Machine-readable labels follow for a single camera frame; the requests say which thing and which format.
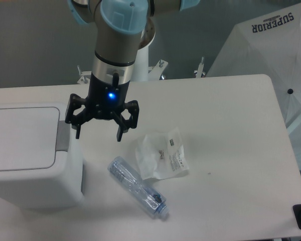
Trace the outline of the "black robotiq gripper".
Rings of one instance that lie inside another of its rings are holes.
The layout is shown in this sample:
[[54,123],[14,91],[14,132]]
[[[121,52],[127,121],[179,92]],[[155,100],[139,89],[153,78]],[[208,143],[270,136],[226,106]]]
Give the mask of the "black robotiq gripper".
[[[91,75],[88,95],[81,98],[77,94],[70,94],[65,123],[71,124],[76,131],[76,139],[80,138],[81,126],[91,119],[111,120],[118,124],[116,139],[121,141],[122,135],[129,129],[137,127],[139,116],[139,105],[137,100],[125,103],[129,83],[113,87],[94,75]],[[130,114],[125,119],[122,113],[127,110]]]

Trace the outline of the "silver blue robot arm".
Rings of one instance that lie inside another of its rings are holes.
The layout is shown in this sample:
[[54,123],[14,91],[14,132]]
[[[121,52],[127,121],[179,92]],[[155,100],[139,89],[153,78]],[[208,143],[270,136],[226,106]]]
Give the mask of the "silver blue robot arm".
[[117,140],[137,127],[137,100],[126,102],[137,52],[148,19],[173,11],[183,11],[199,1],[68,1],[75,20],[94,23],[97,39],[88,95],[71,94],[65,122],[80,137],[81,127],[92,119],[114,120]]

